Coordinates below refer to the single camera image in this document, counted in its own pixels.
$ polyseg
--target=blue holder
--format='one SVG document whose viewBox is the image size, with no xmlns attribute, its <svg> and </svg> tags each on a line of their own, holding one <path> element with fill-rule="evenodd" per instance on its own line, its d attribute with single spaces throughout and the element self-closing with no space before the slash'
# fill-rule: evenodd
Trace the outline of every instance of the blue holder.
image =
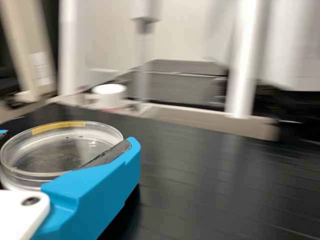
<svg viewBox="0 0 320 240">
<path fill-rule="evenodd" d="M 108 164 L 74 170 L 41 186 L 50 212 L 32 239 L 96 239 L 119 213 L 140 178 L 140 144 Z"/>
</svg>

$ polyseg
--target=clear plastic dish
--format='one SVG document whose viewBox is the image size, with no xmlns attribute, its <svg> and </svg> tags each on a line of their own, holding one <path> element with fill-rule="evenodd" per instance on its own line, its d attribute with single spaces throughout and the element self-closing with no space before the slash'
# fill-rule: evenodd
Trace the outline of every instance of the clear plastic dish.
<svg viewBox="0 0 320 240">
<path fill-rule="evenodd" d="M 62 121 L 30 128 L 0 150 L 2 186 L 40 190 L 52 179 L 95 158 L 123 140 L 112 126 L 92 121 Z"/>
</svg>

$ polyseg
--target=white column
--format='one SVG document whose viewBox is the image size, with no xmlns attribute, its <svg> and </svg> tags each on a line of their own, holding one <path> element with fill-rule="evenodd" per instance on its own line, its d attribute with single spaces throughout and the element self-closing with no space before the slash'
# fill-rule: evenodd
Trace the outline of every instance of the white column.
<svg viewBox="0 0 320 240">
<path fill-rule="evenodd" d="M 234 118 L 250 116 L 253 110 L 256 88 L 255 50 L 262 1 L 238 1 L 233 35 L 234 55 L 228 79 L 225 109 Z"/>
</svg>

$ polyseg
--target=white plastic piece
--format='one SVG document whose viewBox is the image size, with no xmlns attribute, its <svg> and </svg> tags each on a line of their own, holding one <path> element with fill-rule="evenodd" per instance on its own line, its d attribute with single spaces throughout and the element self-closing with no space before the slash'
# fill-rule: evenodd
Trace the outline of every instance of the white plastic piece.
<svg viewBox="0 0 320 240">
<path fill-rule="evenodd" d="M 105 109 L 119 108 L 125 97 L 127 88 L 121 84 L 104 84 L 96 86 L 92 92 L 98 99 L 98 104 Z"/>
<path fill-rule="evenodd" d="M 0 239 L 30 239 L 49 211 L 50 199 L 42 192 L 0 190 Z"/>
<path fill-rule="evenodd" d="M 135 0 L 133 4 L 133 20 L 144 20 L 151 23 L 160 21 L 160 0 Z"/>
</svg>

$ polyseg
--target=white label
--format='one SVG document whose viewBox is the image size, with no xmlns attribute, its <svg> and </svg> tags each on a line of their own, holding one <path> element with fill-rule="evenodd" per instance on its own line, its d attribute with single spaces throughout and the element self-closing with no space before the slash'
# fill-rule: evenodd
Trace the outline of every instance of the white label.
<svg viewBox="0 0 320 240">
<path fill-rule="evenodd" d="M 36 52 L 30 55 L 31 62 L 35 69 L 35 78 L 39 86 L 48 85 L 52 83 L 51 74 L 49 70 L 49 61 L 47 53 L 44 51 Z"/>
</svg>

